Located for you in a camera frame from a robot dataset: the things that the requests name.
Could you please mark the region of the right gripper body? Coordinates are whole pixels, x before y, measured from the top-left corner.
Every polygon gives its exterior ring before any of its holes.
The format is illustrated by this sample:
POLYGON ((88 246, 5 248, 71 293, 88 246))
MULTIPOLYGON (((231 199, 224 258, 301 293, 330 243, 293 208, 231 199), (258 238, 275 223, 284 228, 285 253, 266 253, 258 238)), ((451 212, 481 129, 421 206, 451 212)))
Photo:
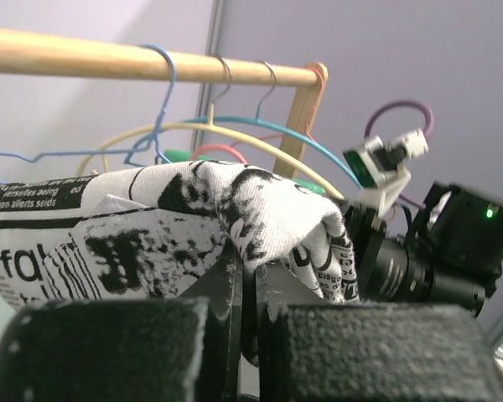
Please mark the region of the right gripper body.
POLYGON ((386 222, 374 209, 356 202, 347 205, 345 225, 354 246, 362 300, 448 303, 479 316, 485 300, 495 292, 495 278, 484 276, 481 270, 463 270, 460 258, 440 260, 437 251, 417 236, 452 199, 443 196, 423 204, 415 218, 403 205, 408 232, 396 238, 386 236, 386 222))

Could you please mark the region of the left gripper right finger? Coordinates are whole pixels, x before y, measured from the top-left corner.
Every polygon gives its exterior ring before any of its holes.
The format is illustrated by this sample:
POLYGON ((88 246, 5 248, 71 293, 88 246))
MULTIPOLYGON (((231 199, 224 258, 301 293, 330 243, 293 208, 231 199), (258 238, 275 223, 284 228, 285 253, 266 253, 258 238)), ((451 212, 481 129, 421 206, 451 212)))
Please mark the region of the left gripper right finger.
POLYGON ((332 305, 285 266, 256 271, 263 401, 503 401, 475 320, 434 304, 332 305))

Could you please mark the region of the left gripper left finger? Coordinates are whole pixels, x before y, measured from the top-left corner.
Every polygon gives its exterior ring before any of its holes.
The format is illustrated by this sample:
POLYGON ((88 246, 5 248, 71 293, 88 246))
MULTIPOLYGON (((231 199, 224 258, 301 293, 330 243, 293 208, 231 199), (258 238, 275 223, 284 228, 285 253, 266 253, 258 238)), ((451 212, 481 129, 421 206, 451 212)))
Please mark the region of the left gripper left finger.
POLYGON ((231 247, 174 299, 27 307, 0 341, 0 401, 235 401, 240 326, 231 247))

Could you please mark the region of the black white print trousers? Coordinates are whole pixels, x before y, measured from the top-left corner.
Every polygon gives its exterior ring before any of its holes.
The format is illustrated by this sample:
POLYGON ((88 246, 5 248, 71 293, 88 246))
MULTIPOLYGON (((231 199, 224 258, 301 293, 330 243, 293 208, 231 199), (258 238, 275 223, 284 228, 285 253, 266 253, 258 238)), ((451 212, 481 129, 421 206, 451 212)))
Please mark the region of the black white print trousers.
POLYGON ((329 303, 360 299, 340 207, 259 167, 177 162, 0 185, 0 295, 17 310, 175 298, 227 245, 248 271, 279 261, 329 303))

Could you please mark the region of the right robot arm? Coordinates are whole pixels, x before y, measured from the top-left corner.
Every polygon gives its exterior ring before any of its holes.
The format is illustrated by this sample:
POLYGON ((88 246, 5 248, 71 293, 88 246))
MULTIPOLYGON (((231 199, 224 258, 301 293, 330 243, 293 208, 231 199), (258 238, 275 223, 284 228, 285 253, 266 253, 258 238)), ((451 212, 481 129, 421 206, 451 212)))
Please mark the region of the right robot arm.
POLYGON ((360 299, 448 303, 479 316, 502 275, 503 201, 458 184, 434 183, 404 235, 362 203, 344 211, 360 299))

